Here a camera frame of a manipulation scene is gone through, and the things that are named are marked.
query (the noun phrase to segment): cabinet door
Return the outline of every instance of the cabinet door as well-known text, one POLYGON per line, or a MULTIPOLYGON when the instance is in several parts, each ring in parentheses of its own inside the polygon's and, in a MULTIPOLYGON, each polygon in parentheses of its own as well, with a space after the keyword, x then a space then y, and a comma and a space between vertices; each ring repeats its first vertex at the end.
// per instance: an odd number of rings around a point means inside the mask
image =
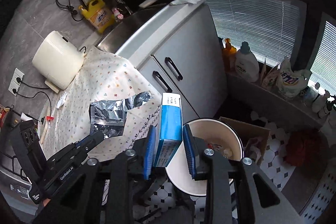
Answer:
POLYGON ((215 25, 207 5, 153 54, 201 118, 213 117, 227 95, 215 25))
POLYGON ((151 57, 139 71, 161 94, 163 92, 172 92, 181 95, 182 118, 184 124, 199 118, 154 58, 151 57))

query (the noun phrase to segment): window blind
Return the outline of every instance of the window blind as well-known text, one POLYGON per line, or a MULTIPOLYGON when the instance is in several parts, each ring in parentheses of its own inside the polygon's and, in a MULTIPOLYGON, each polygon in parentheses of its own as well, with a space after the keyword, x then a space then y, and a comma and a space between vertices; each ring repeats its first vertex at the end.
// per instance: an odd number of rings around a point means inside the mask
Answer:
POLYGON ((325 23, 320 48, 311 67, 310 85, 319 82, 331 95, 336 94, 336 27, 325 23))
POLYGON ((281 0, 207 0, 217 35, 240 48, 247 41, 257 60, 271 66, 291 57, 299 7, 281 0))

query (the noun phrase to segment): blue box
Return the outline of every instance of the blue box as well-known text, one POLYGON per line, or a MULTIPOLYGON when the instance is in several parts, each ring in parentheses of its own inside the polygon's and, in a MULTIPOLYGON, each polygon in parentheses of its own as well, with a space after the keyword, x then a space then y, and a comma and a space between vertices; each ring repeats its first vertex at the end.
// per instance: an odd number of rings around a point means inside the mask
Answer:
POLYGON ((153 166, 167 167, 182 142, 181 96, 163 93, 160 121, 157 132, 160 135, 153 166))

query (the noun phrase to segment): bolt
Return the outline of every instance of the bolt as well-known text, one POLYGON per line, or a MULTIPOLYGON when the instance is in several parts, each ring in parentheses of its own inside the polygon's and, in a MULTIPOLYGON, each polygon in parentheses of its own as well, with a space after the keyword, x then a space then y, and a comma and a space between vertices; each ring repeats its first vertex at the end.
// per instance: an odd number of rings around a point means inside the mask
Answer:
POLYGON ((133 149, 128 149, 128 150, 125 151, 125 153, 126 153, 127 156, 130 156, 130 157, 135 156, 137 154, 135 152, 135 150, 133 150, 133 149))
POLYGON ((207 148, 204 150, 204 153, 208 156, 212 156, 214 154, 214 151, 210 148, 207 148))
POLYGON ((246 164, 246 165, 251 165, 252 160, 250 158, 243 158, 243 163, 246 164))
POLYGON ((95 158, 91 158, 91 159, 88 159, 86 163, 90 166, 94 166, 98 163, 98 160, 95 158))

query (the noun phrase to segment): yellow jug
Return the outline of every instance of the yellow jug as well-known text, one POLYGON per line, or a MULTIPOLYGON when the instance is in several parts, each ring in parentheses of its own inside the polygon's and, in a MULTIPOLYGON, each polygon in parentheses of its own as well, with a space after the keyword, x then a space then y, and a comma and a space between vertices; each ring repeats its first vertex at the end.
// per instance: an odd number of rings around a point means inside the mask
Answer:
POLYGON ((82 5, 78 7, 82 15, 91 22, 99 33, 115 22, 112 11, 105 5, 103 0, 91 0, 86 10, 82 5))

